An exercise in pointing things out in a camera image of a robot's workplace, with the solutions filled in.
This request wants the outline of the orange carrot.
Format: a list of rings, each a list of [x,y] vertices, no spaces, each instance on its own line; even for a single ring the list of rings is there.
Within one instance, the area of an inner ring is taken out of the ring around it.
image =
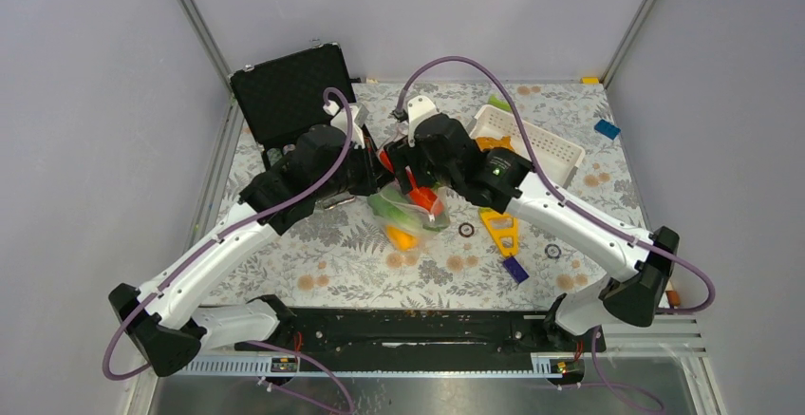
[[[410,168],[405,168],[405,174],[407,175],[407,180],[411,185],[411,190],[404,194],[407,200],[423,210],[426,210],[430,215],[438,216],[444,212],[444,204],[441,199],[438,197],[436,192],[431,188],[427,187],[420,187]]]

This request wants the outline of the clear zip top bag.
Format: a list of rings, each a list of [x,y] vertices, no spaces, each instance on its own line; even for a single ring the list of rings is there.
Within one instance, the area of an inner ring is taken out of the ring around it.
[[[435,211],[428,210],[404,195],[397,182],[389,183],[378,193],[369,196],[367,203],[380,225],[396,228],[412,236],[432,236],[451,224],[441,197],[437,197]]]

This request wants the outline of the green lettuce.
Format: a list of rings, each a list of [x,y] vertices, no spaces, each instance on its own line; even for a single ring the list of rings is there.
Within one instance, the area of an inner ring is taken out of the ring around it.
[[[428,213],[411,204],[393,186],[387,186],[379,193],[370,196],[367,203],[379,221],[400,229],[418,231],[430,219]]]

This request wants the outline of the yellow bell pepper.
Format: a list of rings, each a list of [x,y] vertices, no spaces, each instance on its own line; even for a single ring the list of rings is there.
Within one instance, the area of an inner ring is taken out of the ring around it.
[[[384,232],[390,243],[399,251],[409,251],[419,246],[419,240],[415,236],[396,227],[385,226]]]

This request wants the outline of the white plastic basket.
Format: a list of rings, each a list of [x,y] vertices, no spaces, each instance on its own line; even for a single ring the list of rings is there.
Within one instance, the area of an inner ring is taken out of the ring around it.
[[[567,188],[585,157],[585,150],[534,124],[523,122],[528,140],[540,166],[555,184]],[[512,113],[494,106],[482,106],[469,125],[471,138],[509,136],[514,151],[528,159],[529,153]]]

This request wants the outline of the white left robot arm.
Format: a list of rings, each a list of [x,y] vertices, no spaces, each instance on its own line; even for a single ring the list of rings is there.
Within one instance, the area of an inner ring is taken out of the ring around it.
[[[203,302],[250,255],[311,216],[318,201],[377,193],[390,174],[376,152],[364,125],[320,124],[301,134],[294,149],[255,176],[228,214],[179,260],[139,286],[121,283],[109,293],[120,326],[104,353],[104,375],[134,375],[110,368],[122,336],[159,377],[177,373],[206,349],[259,340],[271,349],[288,346],[295,326],[268,297],[224,307]]]

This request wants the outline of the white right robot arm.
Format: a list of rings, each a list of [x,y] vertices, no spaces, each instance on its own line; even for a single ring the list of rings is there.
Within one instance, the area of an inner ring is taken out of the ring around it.
[[[441,113],[425,118],[411,138],[386,144],[384,152],[404,191],[449,187],[475,206],[558,237],[605,270],[601,281],[552,304],[544,335],[554,349],[570,349],[604,324],[652,325],[673,270],[675,232],[621,224],[552,184],[516,152],[480,149],[459,121]]]

